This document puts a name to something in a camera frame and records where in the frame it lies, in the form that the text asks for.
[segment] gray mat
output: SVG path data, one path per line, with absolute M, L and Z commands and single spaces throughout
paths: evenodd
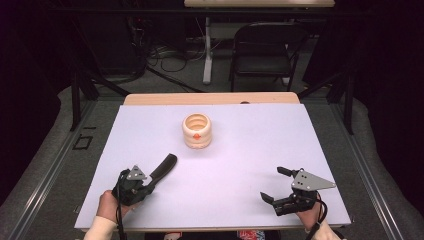
M 120 104 L 119 101 L 99 101 L 96 104 L 79 133 L 82 138 L 66 157 L 61 173 L 29 228 L 26 239 L 83 238 L 84 234 L 73 228 L 77 218 L 74 210 L 83 203 Z M 340 231 L 349 239 L 387 239 L 353 164 L 343 129 L 337 124 L 330 106 L 317 103 L 306 106 L 348 212 L 355 216 L 355 222 Z M 91 137 L 88 149 L 84 149 Z M 302 229 L 282 231 L 282 239 L 304 237 Z M 132 234 L 130 238 L 140 239 L 142 234 Z

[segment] black curtain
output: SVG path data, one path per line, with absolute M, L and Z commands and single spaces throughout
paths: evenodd
M 303 80 L 313 85 L 340 71 L 356 72 L 354 95 L 368 108 L 378 154 L 424 215 L 419 187 L 424 182 L 422 1 L 339 0 L 336 7 L 372 11 L 373 16 L 329 20 Z
M 53 126 L 57 94 L 70 85 L 70 71 L 37 1 L 2 3 L 0 22 L 3 203 Z

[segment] black cable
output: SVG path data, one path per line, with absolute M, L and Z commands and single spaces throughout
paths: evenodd
M 305 240 L 311 240 L 312 237 L 315 235 L 315 233 L 319 230 L 319 228 L 321 227 L 322 222 L 325 220 L 325 218 L 327 217 L 327 212 L 328 212 L 328 208 L 327 208 L 327 204 L 322 201 L 321 199 L 310 199 L 310 198 L 306 198 L 306 197 L 302 197 L 302 199 L 307 200 L 307 201 L 317 201 L 319 203 L 321 203 L 320 206 L 320 214 L 321 214 L 321 210 L 322 207 L 324 207 L 324 212 L 322 213 L 322 216 L 318 216 L 318 220 L 315 223 L 315 225 L 312 227 L 312 229 L 309 231 L 308 236 L 306 237 Z
M 127 240 L 127 234 L 124 231 L 124 225 L 122 224 L 122 209 L 121 209 L 121 182 L 124 175 L 121 174 L 118 179 L 118 184 L 116 186 L 116 191 L 118 195 L 118 207 L 116 208 L 116 222 L 118 223 L 118 232 L 119 232 L 119 239 L 120 240 Z
M 141 70 L 141 71 L 135 72 L 132 76 L 126 77 L 124 79 L 108 80 L 108 81 L 111 82 L 111 83 L 113 83 L 113 84 L 115 84 L 115 85 L 120 85 L 120 84 L 124 84 L 124 83 L 133 82 L 133 81 L 139 79 L 140 77 L 142 77 L 143 74 L 144 74 L 144 70 Z
M 184 64 L 183 64 L 183 66 L 182 67 L 180 67 L 179 69 L 176 69 L 176 70 L 168 70 L 168 69 L 165 69 L 164 68 L 164 66 L 163 66 L 163 60 L 165 60 L 165 59 L 169 59 L 169 58 L 175 58 L 175 59 L 180 59 L 180 60 L 182 60 L 183 62 L 184 62 Z M 179 55 L 177 55 L 177 56 L 173 56 L 173 57 L 163 57 L 162 58 L 162 61 L 160 62 L 160 68 L 163 70 L 163 71 L 165 71 L 165 72 L 179 72 L 179 71 L 182 71 L 186 66 L 187 66 L 187 58 L 185 57 L 185 56 L 179 56 Z
M 152 66 L 152 67 L 155 67 L 156 65 L 158 65 L 160 57 L 152 57 L 152 54 L 154 54 L 153 56 L 159 56 L 160 53 L 159 53 L 159 51 L 156 47 L 152 47 L 152 48 L 153 48 L 153 50 L 150 50 L 151 53 L 149 54 L 148 60 L 154 59 L 154 60 L 156 60 L 156 62 L 150 63 L 149 61 L 147 61 L 147 64 Z
M 198 44 L 197 50 L 196 50 L 196 51 L 193 51 L 193 52 L 195 52 L 195 53 L 193 54 L 193 56 L 187 56 L 187 59 L 188 59 L 189 61 L 192 61 L 192 60 L 198 60 L 198 59 L 200 59 L 200 58 L 198 57 L 198 55 L 199 55 L 199 53 L 201 53 L 201 52 L 200 52 L 200 51 L 201 51 L 201 49 L 204 49 L 204 48 L 205 48 L 203 45 Z
M 197 93 L 205 93 L 205 91 L 202 91 L 202 90 L 199 90 L 199 89 L 197 89 L 197 88 L 191 87 L 191 86 L 189 86 L 189 85 L 187 85 L 187 84 L 185 84 L 185 83 L 181 82 L 180 80 L 175 79 L 175 78 L 172 78 L 172 77 L 170 77 L 170 76 L 168 76 L 168 75 L 162 74 L 162 73 L 160 73 L 160 72 L 158 72 L 158 71 L 154 70 L 153 68 L 150 68 L 149 66 L 146 66 L 146 70 L 148 70 L 148 71 L 150 71 L 151 73 L 153 73 L 153 74 L 155 74 L 155 75 L 157 75 L 157 76 L 159 76 L 159 77 L 161 77 L 161 78 L 165 79 L 165 80 L 166 80 L 166 81 L 168 81 L 168 82 L 171 82 L 171 83 L 177 84 L 177 85 L 182 86 L 182 87 L 186 87 L 186 88 L 188 88 L 188 89 L 190 89 L 190 90 L 192 90 L 192 91 L 194 91 L 194 92 L 197 92 Z

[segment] white tabletop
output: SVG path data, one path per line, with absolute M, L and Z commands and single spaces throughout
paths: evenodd
M 213 140 L 200 150 L 185 145 L 181 130 L 196 112 L 212 121 Z M 275 199 L 292 193 L 293 179 L 277 167 L 304 168 L 334 182 L 303 104 L 121 106 L 75 228 L 91 226 L 99 196 L 122 170 L 137 164 L 148 175 L 168 153 L 178 157 L 176 166 L 127 214 L 127 231 L 301 227 L 294 214 L 277 217 L 261 199 L 260 192 Z M 329 224 L 350 224 L 339 190 L 320 193 Z
M 185 0 L 186 7 L 333 7 L 334 0 Z

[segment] metal bar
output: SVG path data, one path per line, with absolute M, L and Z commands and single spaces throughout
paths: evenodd
M 77 74 L 74 73 L 71 83 L 72 91 L 72 126 L 71 132 L 75 130 L 81 120 L 81 100 L 80 100 L 80 88 L 78 84 Z
M 333 8 L 309 8 L 298 10 L 296 8 L 209 8 L 209 9 L 99 9 L 99 8 L 49 8 L 48 11 L 60 15 L 125 15 L 125 16 L 160 16 L 172 15 L 183 17 L 252 17 L 252 16 L 284 16 L 289 18 L 344 18 L 363 19 L 372 16 L 371 11 L 338 11 Z
M 297 94 L 297 97 L 299 99 L 304 99 L 305 97 L 309 96 L 311 93 L 314 93 L 315 91 L 317 91 L 318 89 L 324 87 L 326 84 L 332 83 L 334 81 L 336 81 L 339 77 L 343 76 L 342 72 L 337 72 L 335 73 L 333 76 L 324 79 L 323 81 L 310 86 L 308 89 L 303 90 L 302 92 Z
M 355 76 L 348 76 L 345 92 L 345 107 L 343 112 L 343 122 L 350 135 L 353 135 L 352 129 L 352 105 L 353 105 L 353 85 Z
M 378 188 L 377 182 L 375 181 L 368 163 L 356 142 L 354 135 L 350 135 L 345 131 L 344 123 L 341 121 L 342 110 L 338 104 L 330 104 L 333 113 L 336 116 L 336 120 L 344 133 L 346 140 L 350 144 L 350 147 L 354 154 L 354 164 L 358 170 L 358 173 L 364 183 L 364 186 L 371 198 L 371 202 L 380 218 L 381 224 L 386 231 L 389 240 L 403 240 L 402 233 L 400 232 L 397 223 L 384 199 L 383 194 Z
M 56 159 L 54 159 L 52 166 L 44 175 L 38 186 L 35 188 L 31 197 L 28 199 L 24 211 L 12 232 L 10 233 L 8 240 L 25 239 L 25 234 L 34 221 L 35 216 L 43 205 L 47 194 L 49 193 L 57 176 L 60 173 L 60 170 L 62 169 L 68 151 L 71 149 L 75 140 L 79 137 L 79 132 L 84 122 L 88 119 L 88 116 L 90 116 L 91 112 L 93 111 L 95 105 L 96 102 L 93 101 L 89 101 L 87 103 L 87 106 L 84 108 L 82 113 L 80 124 L 78 124 L 74 132 L 70 132 L 67 136 L 62 148 L 56 156 Z

